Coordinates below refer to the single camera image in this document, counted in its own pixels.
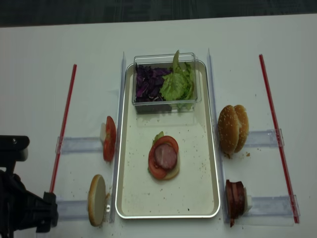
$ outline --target meat slice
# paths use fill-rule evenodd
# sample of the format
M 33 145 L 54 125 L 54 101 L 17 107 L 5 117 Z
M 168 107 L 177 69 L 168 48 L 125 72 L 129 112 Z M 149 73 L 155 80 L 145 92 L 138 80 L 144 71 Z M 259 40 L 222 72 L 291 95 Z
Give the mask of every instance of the meat slice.
M 244 187 L 242 182 L 236 182 L 237 185 L 237 191 L 238 191 L 238 197 L 239 197 L 239 202 L 238 202 L 238 210 L 239 210 L 239 215 L 243 215 L 244 213 L 244 205 L 245 205 L 245 197 L 244 197 Z
M 177 164 L 177 154 L 169 144 L 159 145 L 154 153 L 155 162 L 165 170 L 172 170 Z
M 245 207 L 245 194 L 242 182 L 226 181 L 226 196 L 230 227 L 234 225 L 234 219 L 243 215 Z

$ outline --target red straw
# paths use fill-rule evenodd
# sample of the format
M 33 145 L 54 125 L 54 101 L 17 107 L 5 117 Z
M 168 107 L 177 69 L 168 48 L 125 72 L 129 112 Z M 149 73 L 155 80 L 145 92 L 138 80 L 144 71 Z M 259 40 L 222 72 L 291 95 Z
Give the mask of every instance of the red straw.
M 265 83 L 265 87 L 266 87 L 269 107 L 271 109 L 271 114 L 272 114 L 272 119 L 273 119 L 273 123 L 274 123 L 274 128 L 275 128 L 275 131 L 276 131 L 276 139 L 277 139 L 277 141 L 280 141 L 280 136 L 281 135 L 279 134 L 279 127 L 278 127 L 277 118 L 276 118 L 276 114 L 275 114 L 275 109 L 274 109 L 274 105 L 273 105 L 273 99 L 272 99 L 271 90 L 269 88 L 269 83 L 268 83 L 268 78 L 267 78 L 267 74 L 266 74 L 266 69 L 265 69 L 263 55 L 259 55 L 259 58 L 260 58 L 260 63 L 261 63 L 264 83 Z M 286 179 L 288 194 L 289 194 L 290 199 L 291 199 L 291 205 L 292 205 L 292 210 L 293 210 L 293 214 L 294 214 L 294 221 L 295 221 L 295 223 L 299 223 L 299 213 L 297 211 L 297 204 L 296 204 L 296 202 L 294 200 L 294 193 L 293 193 L 293 189 L 292 189 L 291 178 L 289 176 L 288 169 L 287 169 L 286 158 L 285 158 L 285 153 L 284 153 L 284 147 L 281 147 L 281 146 L 279 147 L 279 153 L 281 155 L 281 160 L 282 160 L 284 175 L 285 175 L 285 179 Z
M 71 74 L 71 79 L 70 79 L 70 84 L 69 84 L 69 90 L 68 90 L 68 95 L 67 95 L 65 111 L 64 111 L 63 123 L 61 125 L 61 130 L 60 130 L 60 135 L 59 135 L 59 141 L 58 141 L 59 145 L 61 145 L 62 140 L 64 138 L 66 122 L 67 122 L 67 115 L 68 115 L 68 109 L 69 109 L 69 104 L 70 104 L 70 98 L 71 98 L 71 93 L 73 91 L 73 86 L 74 86 L 74 81 L 75 81 L 76 69 L 77 69 L 77 65 L 74 64 L 73 72 Z M 60 152 L 58 151 L 56 153 L 56 157 L 55 157 L 55 164 L 54 164 L 53 175 L 52 175 L 52 180 L 51 180 L 50 192 L 54 191 L 55 179 L 56 179 L 57 168 L 58 168 L 58 163 L 59 163 L 59 157 L 60 157 Z

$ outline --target tomato slice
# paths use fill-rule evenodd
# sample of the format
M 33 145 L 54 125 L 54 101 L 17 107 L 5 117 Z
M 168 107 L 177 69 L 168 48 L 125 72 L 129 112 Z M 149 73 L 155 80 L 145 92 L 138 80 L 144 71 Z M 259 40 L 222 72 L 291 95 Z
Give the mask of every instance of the tomato slice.
M 112 117 L 107 117 L 106 122 L 106 139 L 104 142 L 104 160 L 112 161 L 114 155 L 114 146 L 116 140 L 115 124 Z
M 167 175 L 167 171 L 159 167 L 154 158 L 156 148 L 164 143 L 168 143 L 178 153 L 178 144 L 173 137 L 166 135 L 156 141 L 149 152 L 149 170 L 156 179 L 163 179 Z

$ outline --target metal tray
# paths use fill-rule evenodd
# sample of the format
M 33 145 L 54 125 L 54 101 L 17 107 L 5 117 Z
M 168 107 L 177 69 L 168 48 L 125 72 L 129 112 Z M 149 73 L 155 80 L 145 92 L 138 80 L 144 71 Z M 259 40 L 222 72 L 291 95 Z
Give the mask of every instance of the metal tray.
M 202 100 L 186 113 L 139 115 L 132 105 L 133 65 L 125 75 L 115 207 L 124 219 L 210 218 L 220 208 L 206 66 L 199 62 Z M 148 154 L 159 132 L 179 145 L 180 172 L 159 181 Z

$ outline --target sesame seed bun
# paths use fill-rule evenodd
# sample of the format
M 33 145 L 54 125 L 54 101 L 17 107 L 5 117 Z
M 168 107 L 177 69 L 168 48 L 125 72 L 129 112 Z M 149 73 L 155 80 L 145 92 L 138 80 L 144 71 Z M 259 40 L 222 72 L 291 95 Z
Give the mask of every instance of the sesame seed bun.
M 218 132 L 221 150 L 231 155 L 239 152 L 248 137 L 249 120 L 246 109 L 241 105 L 224 107 L 218 119 Z
M 239 141 L 237 144 L 236 149 L 234 150 L 235 153 L 242 150 L 244 144 L 247 141 L 248 134 L 249 134 L 249 119 L 246 112 L 246 109 L 242 105 L 234 106 L 234 111 L 236 112 L 241 127 L 239 128 Z
M 230 155 L 234 152 L 239 141 L 240 123 L 234 107 L 228 105 L 222 109 L 218 120 L 218 132 L 221 150 Z

